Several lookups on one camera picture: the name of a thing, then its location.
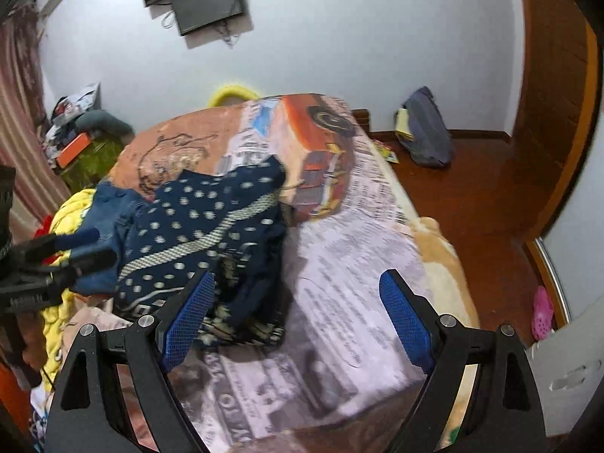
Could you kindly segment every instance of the curtain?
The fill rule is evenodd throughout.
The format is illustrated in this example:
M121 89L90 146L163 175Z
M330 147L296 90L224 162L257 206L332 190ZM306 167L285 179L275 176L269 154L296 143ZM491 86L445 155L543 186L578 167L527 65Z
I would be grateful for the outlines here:
M42 152L36 131L44 131L42 70L37 46L37 11L14 11L0 28L0 163L17 175L11 230L17 242L31 237L69 196Z

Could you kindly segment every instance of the red cloth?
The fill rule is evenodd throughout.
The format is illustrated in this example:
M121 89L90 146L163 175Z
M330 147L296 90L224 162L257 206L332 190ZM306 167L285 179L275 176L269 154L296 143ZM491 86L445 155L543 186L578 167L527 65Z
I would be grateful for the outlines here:
M35 239L37 239L39 237L43 237L44 235L47 235L50 233L50 225L52 225L52 218L53 218L52 216L48 215L48 216L46 216L46 218L43 219L41 227L38 228L34 233ZM45 258L42 261L42 263L50 265L55 260L57 260L57 256L51 255L50 257Z

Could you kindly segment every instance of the bed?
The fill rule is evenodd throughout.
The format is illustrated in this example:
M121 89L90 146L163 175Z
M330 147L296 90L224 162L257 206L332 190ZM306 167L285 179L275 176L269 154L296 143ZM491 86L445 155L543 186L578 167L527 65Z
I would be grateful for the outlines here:
M152 197L183 169L223 175L271 154L286 169L281 200L294 208L283 248L292 295L285 337L273 348L192 351L170 381L213 453L381 452L424 375L379 300L379 275L397 269L439 313L472 327L478 318L438 223L418 217L346 104L289 95L175 117L138 134L109 177ZM120 324L86 315L75 323ZM474 372L466 371L443 446L463 419ZM144 427L138 436L153 446Z

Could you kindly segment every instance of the pink slipper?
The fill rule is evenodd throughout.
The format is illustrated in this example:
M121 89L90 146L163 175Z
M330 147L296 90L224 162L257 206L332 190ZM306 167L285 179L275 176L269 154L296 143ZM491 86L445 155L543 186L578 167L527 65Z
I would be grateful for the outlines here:
M545 339L552 330L552 318L554 317L554 305L547 295L547 289L543 286L537 288L535 299L533 300L533 322L531 323L531 331L533 337L537 341Z

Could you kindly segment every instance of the metal screw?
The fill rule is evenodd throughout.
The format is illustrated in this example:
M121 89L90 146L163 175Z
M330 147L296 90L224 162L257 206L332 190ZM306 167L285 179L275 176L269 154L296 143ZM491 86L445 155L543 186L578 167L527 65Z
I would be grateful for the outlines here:
M80 334L82 334L84 336L90 335L90 334L92 334L93 330L94 330L94 325L86 324L86 325L83 325L82 328L80 329Z
M138 319L138 325L141 327L148 327L154 320L155 318L153 318L153 315L143 315Z
M516 333L514 327L512 327L510 324L503 324L499 329L503 335L507 335L508 337L512 337L512 335Z
M440 323L445 327L454 327L457 325L457 320L453 315L442 315L440 317Z

